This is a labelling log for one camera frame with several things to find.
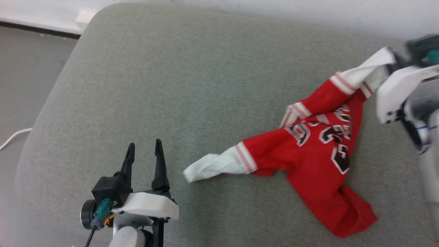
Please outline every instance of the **gray fabric surface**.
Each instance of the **gray fabric surface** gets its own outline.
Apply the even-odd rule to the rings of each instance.
[[[16,131],[32,127],[75,44],[0,26],[0,145]],[[27,137],[17,136],[0,151],[0,246],[60,246],[49,244],[46,228],[23,214],[15,196],[15,171]],[[66,234],[57,236],[68,239]]]
[[[180,207],[180,220],[166,224],[166,246],[433,246],[416,152],[399,125],[378,123],[375,98],[365,105],[346,182],[379,218],[365,232],[331,235],[284,172],[193,184],[182,175],[207,153],[277,128],[286,105],[334,72],[400,44],[285,22],[112,5],[93,18],[38,116],[20,158],[17,194],[47,224],[85,242],[79,210],[97,179],[119,169],[135,142],[133,188],[149,188],[161,138]]]

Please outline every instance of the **white cable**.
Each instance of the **white cable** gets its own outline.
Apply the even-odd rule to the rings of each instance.
[[[28,131],[31,131],[32,130],[32,128],[29,128],[29,129],[24,129],[24,130],[20,130],[20,131],[17,131],[17,132],[15,132],[2,146],[0,146],[0,150],[2,150],[4,147],[6,147],[6,145],[12,140],[12,139],[14,139],[14,137],[16,136],[16,135],[18,135],[18,134],[21,134],[21,133],[24,133],[24,132],[28,132]]]

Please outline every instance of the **white wall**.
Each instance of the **white wall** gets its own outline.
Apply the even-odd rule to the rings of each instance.
[[[81,33],[82,11],[133,0],[0,0],[0,20]],[[409,39],[439,33],[439,0],[134,0]]]

